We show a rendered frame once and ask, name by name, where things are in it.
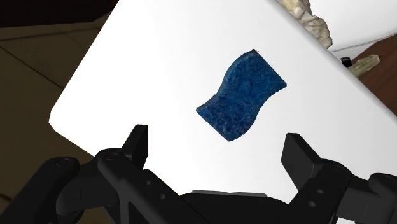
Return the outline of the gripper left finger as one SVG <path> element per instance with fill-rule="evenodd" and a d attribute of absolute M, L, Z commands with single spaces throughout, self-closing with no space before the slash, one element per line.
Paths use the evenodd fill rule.
<path fill-rule="evenodd" d="M 86 164 L 51 158 L 0 214 L 0 224 L 77 224 L 96 207 L 115 224 L 210 224 L 144 169 L 147 156 L 148 127 L 136 125 L 121 148 L 101 150 Z"/>

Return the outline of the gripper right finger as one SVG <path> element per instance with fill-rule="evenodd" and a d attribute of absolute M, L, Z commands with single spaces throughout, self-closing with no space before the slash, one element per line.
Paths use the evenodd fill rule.
<path fill-rule="evenodd" d="M 300 134 L 288 133 L 282 165 L 298 190 L 289 211 L 303 224 L 397 224 L 397 176 L 373 173 L 368 180 L 339 162 L 321 158 Z"/>

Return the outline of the blue wavy sponge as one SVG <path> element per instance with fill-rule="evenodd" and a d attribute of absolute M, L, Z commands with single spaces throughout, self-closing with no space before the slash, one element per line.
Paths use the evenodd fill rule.
<path fill-rule="evenodd" d="M 286 82 L 253 49 L 230 65 L 218 91 L 196 112 L 224 139 L 233 141 L 251 128 L 264 103 L 286 87 Z"/>

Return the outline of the brown wooden furniture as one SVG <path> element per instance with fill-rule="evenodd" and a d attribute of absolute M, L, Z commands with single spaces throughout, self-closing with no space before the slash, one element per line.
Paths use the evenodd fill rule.
<path fill-rule="evenodd" d="M 380 62 L 359 80 L 397 116 L 397 34 L 372 44 L 352 60 L 378 55 Z"/>

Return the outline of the small beige rough object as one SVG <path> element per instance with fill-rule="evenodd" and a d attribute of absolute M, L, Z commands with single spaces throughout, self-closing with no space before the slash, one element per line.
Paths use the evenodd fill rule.
<path fill-rule="evenodd" d="M 360 77 L 365 74 L 367 71 L 374 68 L 377 64 L 380 63 L 380 58 L 378 55 L 369 55 L 362 59 L 359 59 L 352 66 L 348 68 L 348 70 L 355 75 L 355 77 Z"/>

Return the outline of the beige rough stone figure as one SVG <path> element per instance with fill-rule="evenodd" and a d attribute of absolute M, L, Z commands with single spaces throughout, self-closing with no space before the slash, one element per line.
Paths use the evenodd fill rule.
<path fill-rule="evenodd" d="M 326 49 L 332 46 L 333 40 L 326 22 L 314 15 L 309 0 L 276 0 L 293 16 L 317 41 Z"/>

